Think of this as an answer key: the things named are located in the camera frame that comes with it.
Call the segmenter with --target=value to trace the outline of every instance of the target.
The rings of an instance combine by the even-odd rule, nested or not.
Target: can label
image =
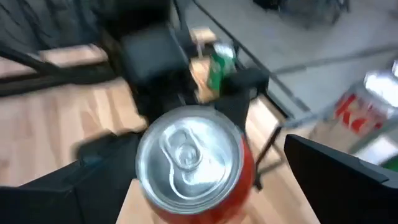
[[[210,57],[210,70],[207,79],[207,86],[219,92],[221,88],[221,81],[229,73],[235,69],[235,56],[233,49],[230,46],[222,46],[224,50],[219,50],[213,53]]]
[[[367,134],[382,128],[388,120],[367,98],[355,93],[344,94],[333,115],[317,123],[310,139],[340,151],[348,152]]]

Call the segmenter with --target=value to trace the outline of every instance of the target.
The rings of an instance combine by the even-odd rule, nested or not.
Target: wooden platform
[[[193,37],[200,41],[215,38],[208,29],[195,30]],[[87,46],[78,52],[76,49],[51,50],[44,52],[43,58],[62,66],[106,60],[100,49]],[[26,69],[6,60],[0,62],[3,76]],[[205,86],[207,71],[207,59],[192,62],[192,74],[200,86],[198,94],[204,101],[214,97]],[[265,99],[252,103],[246,129],[255,156],[278,119]],[[0,185],[11,186],[71,163],[73,145],[82,139],[106,129],[138,130],[146,126],[136,113],[123,80],[96,86],[63,86],[1,99],[0,125]],[[273,149],[263,163],[276,159],[278,155]],[[262,183],[264,190],[253,189],[244,210],[231,223],[318,223],[287,164],[264,176]],[[149,209],[138,181],[131,183],[117,223],[163,223]]]

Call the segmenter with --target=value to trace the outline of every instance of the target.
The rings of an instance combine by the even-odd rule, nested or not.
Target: concrete floor
[[[198,0],[271,71],[321,58],[340,57],[360,50],[398,45],[398,1],[351,0],[352,11],[343,13],[334,26],[307,30],[266,12],[251,0]],[[222,39],[219,29],[195,6],[188,8],[190,27],[209,26]],[[377,54],[333,65],[279,75],[279,79],[312,111],[334,102],[366,71],[385,68],[398,54]],[[302,113],[274,83],[270,91],[293,114]]]

